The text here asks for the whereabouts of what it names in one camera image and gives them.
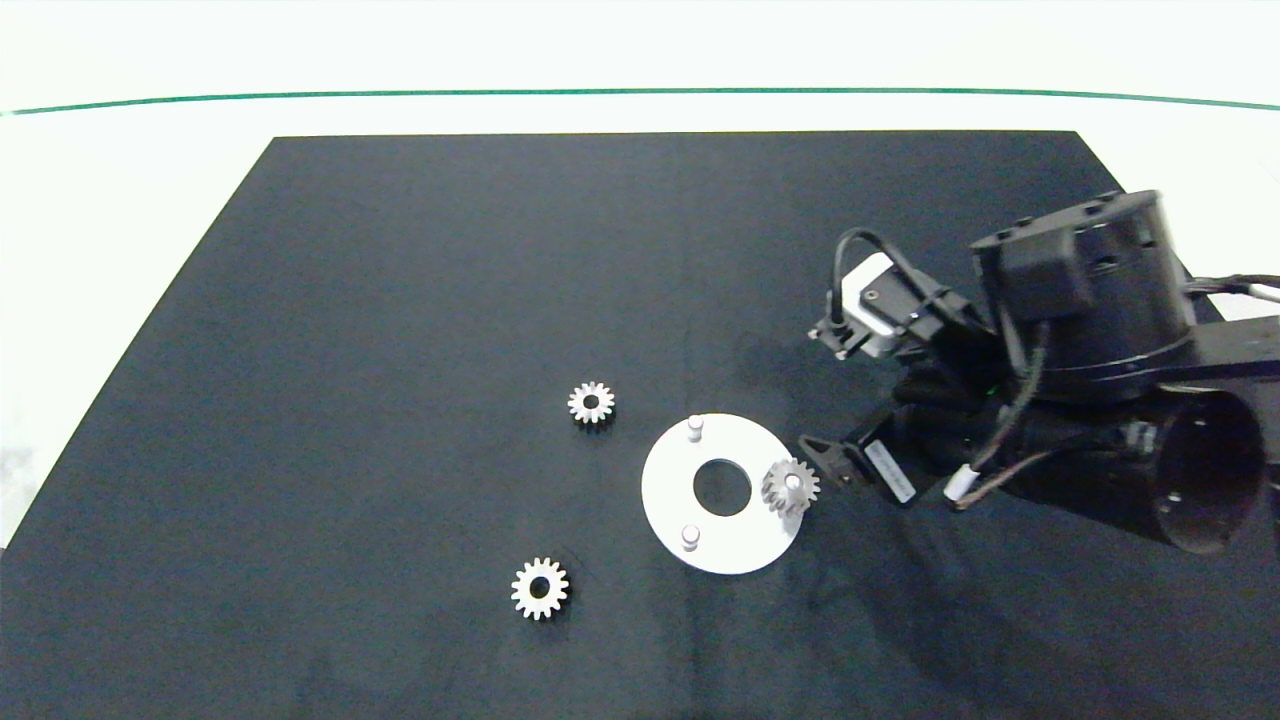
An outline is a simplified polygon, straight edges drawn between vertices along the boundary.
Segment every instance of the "gear teeth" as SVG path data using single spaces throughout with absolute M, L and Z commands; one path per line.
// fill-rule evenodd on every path
M 586 406 L 589 397 L 595 398 L 595 406 Z M 573 388 L 568 396 L 568 410 L 580 425 L 600 427 L 613 415 L 614 400 L 613 391 L 608 386 L 591 380 Z
M 522 612 L 525 619 L 549 619 L 553 612 L 561 610 L 561 601 L 568 598 L 568 573 L 561 568 L 558 561 L 550 557 L 535 557 L 532 562 L 525 562 L 524 570 L 516 571 L 516 582 L 511 583 L 511 598 L 516 601 L 516 611 Z M 547 593 L 534 597 L 531 587 L 535 579 L 547 580 Z
M 800 487 L 791 489 L 786 486 L 786 478 L 795 475 L 800 479 Z M 803 514 L 818 500 L 822 491 L 818 487 L 818 477 L 803 461 L 795 457 L 780 460 L 769 468 L 760 486 L 762 497 L 769 509 L 785 516 Z

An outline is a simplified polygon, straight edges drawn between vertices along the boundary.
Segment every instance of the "white disc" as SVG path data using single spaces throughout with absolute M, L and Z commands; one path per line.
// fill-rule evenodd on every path
M 760 497 L 769 468 L 791 454 L 746 418 L 719 413 L 695 418 L 701 418 L 699 439 L 691 439 L 698 433 L 682 419 L 658 438 L 645 460 L 640 496 L 649 527 L 672 555 L 700 570 L 722 575 L 759 570 L 782 556 L 800 530 L 803 512 L 782 516 Z M 736 515 L 716 515 L 694 496 L 694 475 L 714 460 L 736 465 L 751 482 L 751 497 Z

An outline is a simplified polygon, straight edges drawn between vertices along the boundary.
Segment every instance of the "black cylinder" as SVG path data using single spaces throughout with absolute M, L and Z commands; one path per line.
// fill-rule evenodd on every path
M 938 466 L 954 469 L 989 434 L 993 414 L 918 406 L 904 421 Z M 1070 450 L 1006 489 L 1196 553 L 1226 546 L 1265 470 L 1257 419 L 1224 391 L 1160 388 L 1105 407 L 1033 402 L 996 465 L 1061 447 Z
M 1015 366 L 1051 322 L 1038 397 L 1135 398 L 1151 370 L 1190 351 L 1194 324 L 1153 191 L 1100 196 L 973 245 L 992 314 Z

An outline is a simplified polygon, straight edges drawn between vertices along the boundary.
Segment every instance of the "sticker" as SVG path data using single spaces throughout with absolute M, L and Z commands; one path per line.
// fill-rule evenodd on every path
M 876 469 L 879 470 L 881 477 L 884 478 L 884 484 L 888 486 L 888 489 L 893 491 L 899 502 L 906 502 L 915 497 L 915 486 L 911 484 L 911 480 L 906 479 L 906 474 L 897 466 L 897 460 L 893 460 L 893 456 L 890 455 L 883 442 L 877 439 L 864 447 L 863 452 L 867 454 L 872 465 L 876 465 Z

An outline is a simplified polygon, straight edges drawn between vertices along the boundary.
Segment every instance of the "gear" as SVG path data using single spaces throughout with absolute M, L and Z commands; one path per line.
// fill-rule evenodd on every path
M 774 462 L 760 487 L 764 502 L 782 515 L 800 515 L 819 492 L 818 475 L 795 457 Z
M 547 592 L 535 597 L 532 584 L 539 578 L 547 580 Z M 511 600 L 516 601 L 516 611 L 534 620 L 550 618 L 552 612 L 559 610 L 561 601 L 568 598 L 564 570 L 559 562 L 552 562 L 550 557 L 535 557 L 532 562 L 525 562 L 524 570 L 516 570 L 516 582 L 511 587 L 516 591 L 511 593 Z
M 604 383 L 582 383 L 568 396 L 568 411 L 581 425 L 602 425 L 613 415 L 613 391 Z

